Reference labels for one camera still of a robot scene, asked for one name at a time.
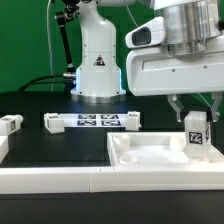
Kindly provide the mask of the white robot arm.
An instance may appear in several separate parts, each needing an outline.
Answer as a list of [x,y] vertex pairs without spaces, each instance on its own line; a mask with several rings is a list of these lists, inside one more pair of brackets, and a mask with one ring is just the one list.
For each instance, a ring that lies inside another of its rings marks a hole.
[[81,0],[82,63],[73,93],[96,103],[122,92],[116,66],[116,28],[99,6],[140,1],[155,18],[125,37],[128,87],[135,96],[166,95],[177,113],[180,94],[212,94],[210,118],[219,119],[224,93],[224,23],[219,0]]

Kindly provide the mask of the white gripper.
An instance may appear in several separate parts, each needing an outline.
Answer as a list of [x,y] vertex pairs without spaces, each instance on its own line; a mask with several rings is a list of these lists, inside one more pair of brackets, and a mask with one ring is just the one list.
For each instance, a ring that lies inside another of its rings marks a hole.
[[210,46],[205,53],[172,57],[165,47],[131,51],[126,60],[127,80],[135,96],[168,95],[181,121],[183,105],[178,95],[212,92],[212,120],[217,122],[224,91],[224,48]]

